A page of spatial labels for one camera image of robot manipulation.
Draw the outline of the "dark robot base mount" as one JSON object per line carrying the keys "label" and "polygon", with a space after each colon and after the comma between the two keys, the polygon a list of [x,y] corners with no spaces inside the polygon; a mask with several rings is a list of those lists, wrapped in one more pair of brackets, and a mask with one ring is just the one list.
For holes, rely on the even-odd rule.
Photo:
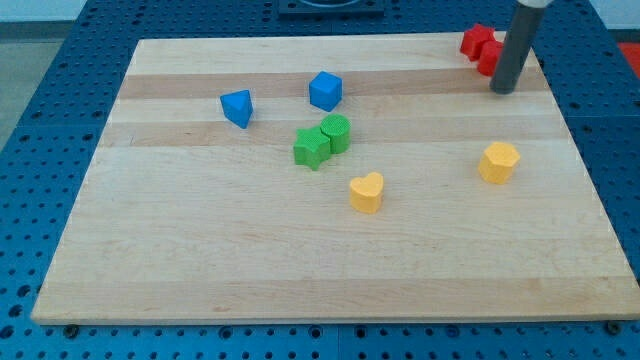
{"label": "dark robot base mount", "polygon": [[383,15],[385,0],[277,0],[280,17]]}

